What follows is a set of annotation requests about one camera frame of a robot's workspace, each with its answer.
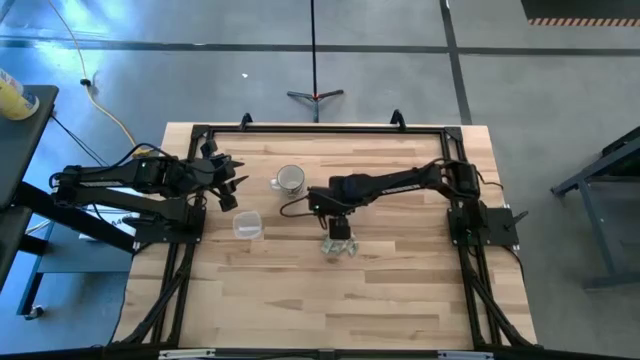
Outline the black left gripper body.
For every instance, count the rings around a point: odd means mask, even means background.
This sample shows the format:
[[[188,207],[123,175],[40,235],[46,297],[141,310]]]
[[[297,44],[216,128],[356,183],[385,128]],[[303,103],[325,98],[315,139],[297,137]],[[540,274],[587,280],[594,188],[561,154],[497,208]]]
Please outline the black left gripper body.
[[[199,176],[198,183],[201,186],[213,191],[216,189],[220,194],[230,194],[231,181],[236,176],[236,163],[230,155],[217,155],[209,159],[211,169],[197,170]]]

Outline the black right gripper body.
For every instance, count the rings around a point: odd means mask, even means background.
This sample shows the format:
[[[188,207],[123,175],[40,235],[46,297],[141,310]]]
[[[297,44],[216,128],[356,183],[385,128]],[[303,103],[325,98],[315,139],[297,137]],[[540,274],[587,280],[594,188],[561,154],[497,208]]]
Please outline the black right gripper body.
[[[334,201],[321,202],[318,205],[318,216],[321,218],[346,216],[350,212],[350,205],[336,203]]]

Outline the clear plastic container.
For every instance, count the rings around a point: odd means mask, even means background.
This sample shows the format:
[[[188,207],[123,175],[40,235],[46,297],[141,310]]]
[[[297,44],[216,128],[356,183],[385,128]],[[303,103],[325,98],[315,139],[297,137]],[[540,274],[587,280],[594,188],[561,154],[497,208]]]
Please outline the clear plastic container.
[[[234,236],[238,239],[253,240],[263,232],[262,218],[257,211],[237,214],[232,221]]]

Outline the clear glass mug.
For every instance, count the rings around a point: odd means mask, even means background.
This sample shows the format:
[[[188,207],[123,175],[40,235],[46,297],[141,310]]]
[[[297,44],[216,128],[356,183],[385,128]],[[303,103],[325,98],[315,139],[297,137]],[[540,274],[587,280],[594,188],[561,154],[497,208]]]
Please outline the clear glass mug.
[[[297,165],[285,165],[270,180],[270,186],[273,190],[295,197],[303,190],[304,182],[305,173],[302,168]]]

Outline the white paper sheet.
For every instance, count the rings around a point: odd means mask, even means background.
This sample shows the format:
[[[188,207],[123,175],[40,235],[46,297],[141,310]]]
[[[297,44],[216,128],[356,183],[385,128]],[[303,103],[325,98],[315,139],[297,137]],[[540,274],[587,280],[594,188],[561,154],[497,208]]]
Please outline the white paper sheet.
[[[83,208],[84,212],[97,218],[98,220],[105,220],[109,224],[117,227],[129,235],[134,236],[136,230],[124,222],[128,218],[138,218],[138,213],[129,212],[126,210],[111,208],[103,205],[88,205]]]

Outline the black tripod stand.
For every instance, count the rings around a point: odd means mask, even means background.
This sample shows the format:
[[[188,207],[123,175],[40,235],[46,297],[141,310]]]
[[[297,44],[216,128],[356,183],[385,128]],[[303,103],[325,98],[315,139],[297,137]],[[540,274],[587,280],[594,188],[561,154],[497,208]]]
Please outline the black tripod stand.
[[[333,90],[320,93],[318,91],[317,76],[317,42],[316,42],[316,17],[315,17],[315,0],[309,0],[310,7],[310,33],[311,33],[311,63],[312,63],[312,92],[302,93],[296,91],[288,91],[287,96],[295,99],[304,99],[311,104],[312,121],[319,123],[320,119],[320,103],[322,100],[330,97],[336,97],[344,94],[343,89]]]

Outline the blue wheeled cart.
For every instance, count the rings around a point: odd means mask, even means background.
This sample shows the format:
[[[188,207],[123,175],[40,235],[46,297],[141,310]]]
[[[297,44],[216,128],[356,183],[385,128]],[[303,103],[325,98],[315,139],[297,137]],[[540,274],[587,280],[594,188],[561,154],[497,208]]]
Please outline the blue wheeled cart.
[[[43,307],[35,305],[37,292],[49,273],[125,273],[132,254],[104,242],[84,238],[80,233],[56,223],[45,227],[46,252],[36,257],[17,314],[26,320],[40,317]]]

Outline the black side table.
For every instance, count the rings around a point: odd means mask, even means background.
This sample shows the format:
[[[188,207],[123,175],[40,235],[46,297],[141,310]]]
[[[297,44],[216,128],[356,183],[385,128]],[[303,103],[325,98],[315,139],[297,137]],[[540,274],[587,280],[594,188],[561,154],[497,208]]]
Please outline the black side table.
[[[59,88],[26,85],[39,100],[37,111],[25,120],[0,115],[0,291],[4,287],[32,214],[71,228],[132,254],[135,239],[117,227],[77,208],[57,206],[52,196],[23,177],[52,114]]]

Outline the yellow wipes canister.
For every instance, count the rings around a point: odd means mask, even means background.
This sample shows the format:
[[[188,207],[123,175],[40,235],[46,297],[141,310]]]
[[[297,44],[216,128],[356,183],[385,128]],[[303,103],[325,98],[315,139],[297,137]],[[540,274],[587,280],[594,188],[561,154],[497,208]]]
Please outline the yellow wipes canister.
[[[13,121],[25,120],[36,113],[39,105],[36,95],[0,68],[0,115]]]

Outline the black mat with hazard stripe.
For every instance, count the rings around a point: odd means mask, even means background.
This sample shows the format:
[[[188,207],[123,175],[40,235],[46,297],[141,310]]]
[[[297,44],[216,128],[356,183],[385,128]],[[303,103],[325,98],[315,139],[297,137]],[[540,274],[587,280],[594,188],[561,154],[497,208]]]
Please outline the black mat with hazard stripe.
[[[533,26],[640,27],[640,0],[520,0]]]

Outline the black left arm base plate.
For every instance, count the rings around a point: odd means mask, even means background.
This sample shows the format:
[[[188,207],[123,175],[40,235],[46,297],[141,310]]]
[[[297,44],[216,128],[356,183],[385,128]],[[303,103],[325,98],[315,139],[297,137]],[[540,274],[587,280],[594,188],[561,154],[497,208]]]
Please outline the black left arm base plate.
[[[204,232],[206,208],[189,206],[185,223],[171,223],[159,217],[140,216],[125,223],[136,230],[135,240],[140,243],[200,243]]]

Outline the black aluminium table frame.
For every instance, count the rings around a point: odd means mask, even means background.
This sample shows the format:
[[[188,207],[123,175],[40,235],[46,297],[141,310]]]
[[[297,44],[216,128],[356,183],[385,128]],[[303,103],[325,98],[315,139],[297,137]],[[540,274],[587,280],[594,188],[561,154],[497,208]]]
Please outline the black aluminium table frame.
[[[301,167],[310,185],[334,175],[383,175],[441,156],[447,134],[431,125],[217,125],[222,152],[243,181],[238,211],[262,230],[236,237],[232,213],[207,204],[195,249],[178,344],[182,348],[469,349],[472,345],[459,255],[440,194],[385,196],[349,219],[354,255],[322,252],[325,238],[305,203],[270,182]]]

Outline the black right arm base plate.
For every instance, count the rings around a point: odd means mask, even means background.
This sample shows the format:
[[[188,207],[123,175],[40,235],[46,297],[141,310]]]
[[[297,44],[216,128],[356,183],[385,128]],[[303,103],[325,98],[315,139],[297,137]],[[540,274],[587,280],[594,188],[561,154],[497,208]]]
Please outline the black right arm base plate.
[[[527,215],[528,211],[514,215],[510,208],[483,204],[478,210],[450,208],[447,220],[451,241],[463,246],[518,246],[516,224]]]

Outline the silver frame bracket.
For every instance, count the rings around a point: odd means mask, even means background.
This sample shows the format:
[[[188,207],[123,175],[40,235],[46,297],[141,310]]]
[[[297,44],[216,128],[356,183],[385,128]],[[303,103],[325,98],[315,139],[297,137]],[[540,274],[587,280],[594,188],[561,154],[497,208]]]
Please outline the silver frame bracket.
[[[439,351],[438,360],[495,360],[491,352]]]
[[[216,350],[212,348],[161,350],[158,360],[203,360],[214,358]]]

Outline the grey metal table frame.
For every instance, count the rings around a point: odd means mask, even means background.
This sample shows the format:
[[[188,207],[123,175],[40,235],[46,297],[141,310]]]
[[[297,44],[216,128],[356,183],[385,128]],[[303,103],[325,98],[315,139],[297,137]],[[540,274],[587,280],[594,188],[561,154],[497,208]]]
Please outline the grey metal table frame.
[[[587,290],[640,284],[640,126],[605,146],[588,166],[551,189],[580,193],[606,273]]]

